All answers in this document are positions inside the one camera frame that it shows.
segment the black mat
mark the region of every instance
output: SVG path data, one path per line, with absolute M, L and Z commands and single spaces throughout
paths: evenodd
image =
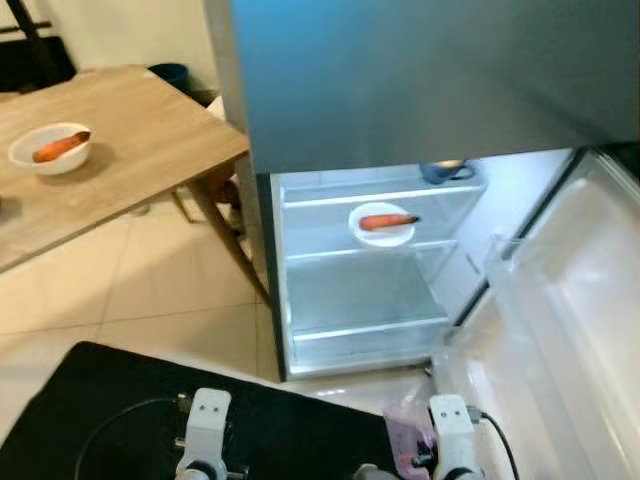
M 392 471 L 380 417 L 120 350 L 80 343 L 29 403 L 0 450 L 0 479 L 70 480 L 80 448 L 108 416 L 142 400 L 227 390 L 233 437 L 225 460 L 251 479 L 347 480 L 362 463 Z M 86 458 L 86 480 L 168 480 L 186 415 L 157 404 L 105 430 Z

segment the refrigerator door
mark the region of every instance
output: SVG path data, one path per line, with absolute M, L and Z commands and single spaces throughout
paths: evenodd
M 499 417 L 523 479 L 640 478 L 640 189 L 588 154 L 436 359 L 440 391 Z M 483 452 L 511 478 L 502 446 Z
M 638 138 L 633 0 L 232 0 L 257 173 Z

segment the table leg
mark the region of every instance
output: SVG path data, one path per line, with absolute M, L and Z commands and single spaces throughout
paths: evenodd
M 269 294 L 260 282 L 251 260 L 247 258 L 242 247 L 240 247 L 233 230 L 231 230 L 231 227 L 229 227 L 229 224 L 225 221 L 220 210 L 218 210 L 215 199 L 211 196 L 209 185 L 203 179 L 196 179 L 190 182 L 187 185 L 187 188 L 191 192 L 191 195 L 198 204 L 198 207 L 200 207 L 200 210 L 202 210 L 202 213 L 209 224 L 218 234 L 220 240 L 222 240 L 222 243 L 229 254 L 233 257 L 249 282 L 251 282 L 253 288 L 255 288 L 256 293 L 260 296 L 265 305 L 270 306 Z
M 177 190 L 174 190 L 173 192 L 171 192 L 171 200 L 173 200 L 173 204 L 178 208 L 178 210 L 180 211 L 180 213 L 182 214 L 182 216 L 187 222 L 195 223 L 193 221 L 193 218 L 191 218 L 191 215 L 187 211 L 187 208 L 184 206 L 184 203 L 182 203 L 182 199 L 180 198 L 180 195 L 178 195 Z

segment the bowl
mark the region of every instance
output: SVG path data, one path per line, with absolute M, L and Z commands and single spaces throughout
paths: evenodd
M 70 137 L 78 132 L 90 131 L 79 123 L 53 123 L 31 130 L 18 138 L 9 147 L 9 162 L 25 172 L 36 175 L 60 175 L 79 168 L 87 161 L 91 140 L 88 140 L 50 162 L 36 163 L 32 155 L 45 145 Z
M 349 215 L 349 230 L 354 237 L 364 245 L 371 247 L 391 248 L 407 243 L 416 231 L 414 224 L 399 225 L 397 227 L 381 228 L 369 232 L 360 228 L 360 219 L 367 215 L 400 214 L 406 215 L 407 211 L 387 202 L 363 203 L 354 208 Z

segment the orange carrot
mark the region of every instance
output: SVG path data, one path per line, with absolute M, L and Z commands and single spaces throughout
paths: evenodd
M 397 227 L 399 225 L 408 225 L 418 221 L 420 221 L 420 217 L 417 215 L 368 215 L 366 217 L 362 217 L 358 224 L 361 229 L 370 232 L 372 230 L 377 230 L 378 228 Z
M 33 152 L 32 158 L 36 163 L 50 162 L 55 160 L 63 153 L 68 152 L 72 148 L 82 145 L 89 140 L 91 132 L 78 132 L 70 137 L 61 138 L 55 142 L 51 142 L 44 147 Z

